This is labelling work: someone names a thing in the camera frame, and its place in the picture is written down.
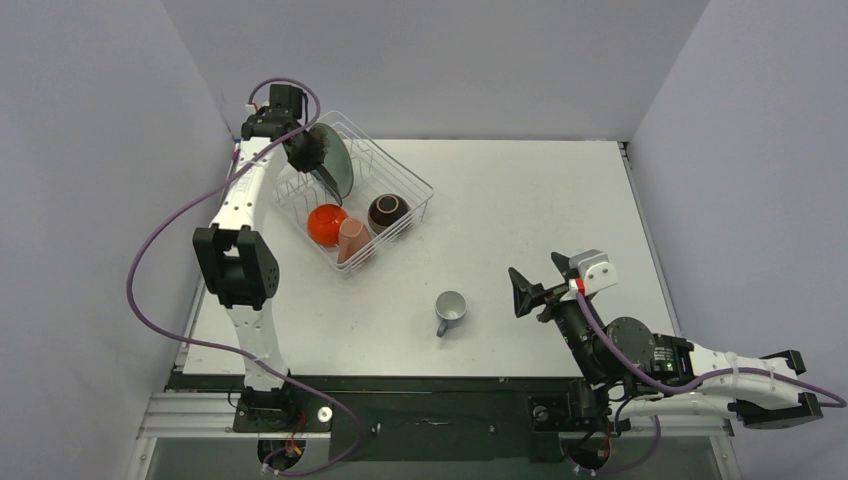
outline orange bowl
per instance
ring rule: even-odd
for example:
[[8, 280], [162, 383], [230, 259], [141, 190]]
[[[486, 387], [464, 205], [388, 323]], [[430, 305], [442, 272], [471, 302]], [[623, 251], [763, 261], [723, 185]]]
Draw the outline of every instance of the orange bowl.
[[339, 227], [347, 213], [342, 207], [330, 203], [320, 205], [309, 213], [306, 231], [309, 238], [318, 245], [334, 247], [339, 243]]

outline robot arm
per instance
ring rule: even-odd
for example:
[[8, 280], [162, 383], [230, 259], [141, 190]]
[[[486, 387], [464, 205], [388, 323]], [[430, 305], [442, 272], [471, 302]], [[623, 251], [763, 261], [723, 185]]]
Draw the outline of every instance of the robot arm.
[[[272, 142], [300, 127], [305, 94], [290, 85], [272, 85], [269, 101], [261, 108], [248, 105], [251, 115], [242, 125], [242, 142], [236, 170], [247, 166]], [[300, 172], [311, 172], [320, 181], [333, 180], [323, 167], [320, 139], [303, 132], [253, 160], [250, 168], [227, 192], [224, 202], [207, 228], [195, 230], [192, 243], [209, 292], [217, 295], [236, 329], [241, 349], [256, 355], [271, 368], [288, 372], [274, 330], [271, 301], [281, 272], [276, 258], [257, 231], [261, 227], [274, 184], [291, 164]], [[280, 392], [283, 380], [269, 375], [245, 358], [246, 401], [257, 407], [277, 405], [255, 392]]]
[[[625, 367], [610, 345], [601, 341], [575, 301], [581, 294], [588, 313], [594, 319], [599, 318], [591, 299], [618, 280], [607, 255], [591, 250], [572, 258], [553, 253], [551, 259], [565, 283], [549, 289], [530, 284], [518, 271], [509, 269], [515, 314], [521, 317], [537, 306], [545, 306], [537, 319], [542, 323], [551, 320], [556, 323], [586, 378], [583, 397], [593, 401], [586, 403], [591, 409], [579, 412], [582, 417], [592, 418], [607, 411], [608, 392], [619, 382], [623, 383], [626, 396], [633, 398], [621, 411], [621, 418], [656, 414], [716, 415], [738, 418], [749, 428], [770, 429], [822, 417], [814, 394], [775, 377], [796, 380], [797, 375], [804, 373], [803, 361], [796, 351], [764, 358], [740, 357], [732, 352], [709, 350], [684, 338], [652, 334], [634, 318], [621, 317], [606, 326], [598, 321], [610, 345], [654, 385], [643, 381]], [[770, 375], [745, 373], [745, 369], [766, 371]], [[731, 373], [712, 373], [719, 370]], [[665, 385], [683, 390], [684, 385], [698, 377], [708, 378], [691, 393], [686, 390], [672, 396], [665, 392], [658, 397], [658, 387]]]

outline table surface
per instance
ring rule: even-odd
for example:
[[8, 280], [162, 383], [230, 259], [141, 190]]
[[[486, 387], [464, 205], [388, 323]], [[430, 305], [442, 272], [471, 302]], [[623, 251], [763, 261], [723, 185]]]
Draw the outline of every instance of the table surface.
[[[507, 268], [546, 287], [561, 283], [552, 251], [606, 251], [619, 284], [595, 297], [601, 317], [674, 333], [617, 143], [378, 143], [435, 195], [422, 223], [352, 277], [330, 268], [278, 209], [267, 211], [261, 232], [281, 272], [274, 323], [292, 372], [580, 376], [556, 326], [513, 315]], [[439, 339], [434, 302], [445, 290], [462, 293], [468, 313]], [[203, 295], [192, 336], [237, 345], [215, 296]], [[183, 371], [241, 374], [244, 366], [237, 355], [191, 346]]]

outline dark bowl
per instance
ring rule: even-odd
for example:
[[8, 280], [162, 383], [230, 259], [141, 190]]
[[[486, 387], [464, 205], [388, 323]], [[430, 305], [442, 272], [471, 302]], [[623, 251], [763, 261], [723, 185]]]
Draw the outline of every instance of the dark bowl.
[[377, 235], [409, 213], [406, 200], [393, 194], [380, 195], [368, 207], [368, 225]]

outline gray wall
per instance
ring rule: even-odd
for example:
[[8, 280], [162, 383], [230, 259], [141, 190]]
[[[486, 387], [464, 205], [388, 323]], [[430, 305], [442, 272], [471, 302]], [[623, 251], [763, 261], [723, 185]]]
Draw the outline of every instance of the gray wall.
[[[848, 394], [848, 4], [713, 0], [631, 144], [684, 332]], [[844, 478], [848, 413], [738, 429], [746, 478]]]
[[[0, 470], [119, 478], [175, 353], [130, 313], [126, 270], [232, 143], [158, 0], [0, 11]], [[184, 325], [203, 210], [140, 273], [142, 308], [168, 328]]]
[[629, 139], [707, 0], [163, 0], [230, 126], [295, 76], [372, 136]]

